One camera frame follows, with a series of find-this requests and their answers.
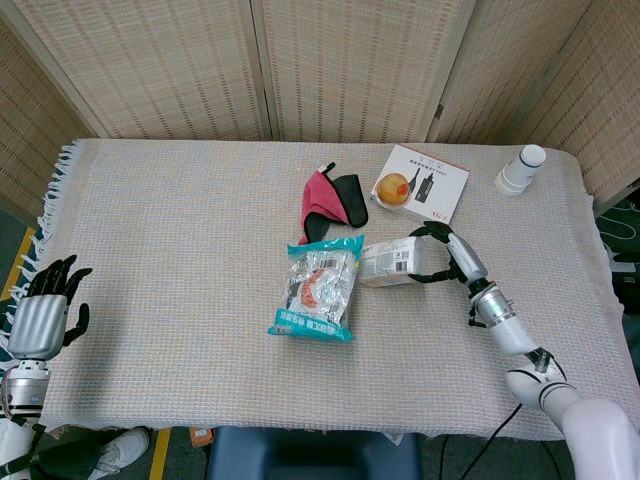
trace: person's foot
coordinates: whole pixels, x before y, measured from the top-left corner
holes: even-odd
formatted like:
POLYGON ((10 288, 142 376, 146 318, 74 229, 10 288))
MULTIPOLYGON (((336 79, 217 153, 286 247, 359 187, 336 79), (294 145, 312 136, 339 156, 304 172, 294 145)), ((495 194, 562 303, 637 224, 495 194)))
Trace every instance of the person's foot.
POLYGON ((149 447, 149 434, 144 428, 132 428, 104 446, 102 456, 88 480, 115 475, 120 469, 131 465, 149 447))

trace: tablecloth fringe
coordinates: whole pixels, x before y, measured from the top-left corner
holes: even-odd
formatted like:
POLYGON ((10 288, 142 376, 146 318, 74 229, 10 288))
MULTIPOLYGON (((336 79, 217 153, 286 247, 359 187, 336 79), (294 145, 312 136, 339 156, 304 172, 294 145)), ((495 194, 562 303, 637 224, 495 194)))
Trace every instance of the tablecloth fringe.
MULTIPOLYGON (((44 213, 42 216, 38 217, 38 231, 35 235, 31 236, 31 242, 33 243, 33 252, 35 253, 35 258, 31 255, 31 252, 27 255, 22 255, 21 258, 24 261, 24 265, 18 266, 20 269, 21 275, 26 280, 25 283, 22 283, 20 279, 16 285, 11 287, 9 293, 11 295, 11 299, 13 302, 8 305, 7 309, 11 309, 15 312, 18 307, 18 303, 20 299, 27 294, 29 290, 29 285, 33 281, 36 273, 41 270, 46 265, 40 265, 42 262, 42 258, 44 257, 44 253, 48 247, 49 240, 55 235, 55 226, 53 220, 55 218, 55 214, 60 208, 60 198, 64 194, 65 189, 67 188, 68 179, 69 179, 69 170, 74 162, 74 154, 78 151, 78 145, 76 143, 72 143, 71 145, 66 145, 62 148, 62 151, 58 155, 58 161, 55 164, 53 170, 53 180, 49 182, 49 190, 44 195, 44 213)), ((9 313, 7 311, 5 313, 7 317, 7 322, 9 325, 13 325, 14 314, 9 313)), ((4 330, 0 335, 0 348, 5 350, 9 356, 11 354, 7 351, 7 346, 9 344, 9 336, 6 330, 8 326, 5 324, 4 330)), ((9 360, 7 362, 0 362, 0 369, 6 370, 7 368, 15 365, 17 360, 9 360)))

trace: snack package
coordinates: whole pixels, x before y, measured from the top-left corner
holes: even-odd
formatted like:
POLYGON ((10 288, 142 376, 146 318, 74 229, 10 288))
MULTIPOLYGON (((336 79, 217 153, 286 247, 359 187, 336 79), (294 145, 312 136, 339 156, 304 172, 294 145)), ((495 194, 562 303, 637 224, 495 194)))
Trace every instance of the snack package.
POLYGON ((364 236, 287 247, 293 262, 271 335, 351 340, 349 301, 364 236))

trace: beige woven tablecloth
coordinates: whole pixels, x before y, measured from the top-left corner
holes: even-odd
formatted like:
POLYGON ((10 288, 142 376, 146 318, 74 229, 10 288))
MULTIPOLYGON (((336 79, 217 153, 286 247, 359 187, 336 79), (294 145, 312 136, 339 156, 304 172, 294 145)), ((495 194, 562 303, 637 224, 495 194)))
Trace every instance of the beige woven tablecloth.
MULTIPOLYGON (((548 150, 535 184, 505 197, 493 179, 519 147, 413 145, 470 176, 452 226, 476 249, 534 339, 585 395, 618 402, 636 425, 640 395, 606 255, 576 160, 548 150)), ((69 253, 94 272, 74 305, 87 334, 52 362, 48 426, 262 425, 489 435, 516 400, 509 367, 467 325, 457 282, 358 286, 351 344, 266 334, 301 235, 317 165, 357 173, 368 192, 392 145, 82 140, 52 202, 41 265, 69 253)), ((368 243, 418 225, 369 205, 368 243)), ((446 266, 430 244, 432 269, 446 266)), ((69 325, 75 324, 75 312, 69 325)), ((560 434, 523 409, 503 431, 560 434)))

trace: white robotic arm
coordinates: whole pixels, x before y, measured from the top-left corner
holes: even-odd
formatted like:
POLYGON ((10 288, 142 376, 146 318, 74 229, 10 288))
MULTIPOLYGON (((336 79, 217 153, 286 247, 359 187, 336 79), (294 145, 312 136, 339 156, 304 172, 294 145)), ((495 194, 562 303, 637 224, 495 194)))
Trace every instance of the white robotic arm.
POLYGON ((640 480, 640 437, 626 413, 610 400, 583 398, 567 383, 554 356, 529 337, 511 302, 487 281, 487 269, 473 249, 440 222, 425 222, 411 235, 432 235, 451 255, 450 270, 412 277, 423 283, 460 280, 471 291, 469 324, 486 327, 505 354, 528 359, 507 372, 507 385, 520 403, 545 412, 564 434, 576 478, 640 480))
POLYGON ((19 363, 2 379, 0 410, 0 478, 29 480, 38 463, 33 447, 44 431, 38 424, 49 384, 47 361, 81 336, 89 324, 89 306, 80 306, 76 327, 65 331, 69 304, 90 268, 67 281, 75 255, 57 260, 38 273, 20 300, 8 350, 19 363))

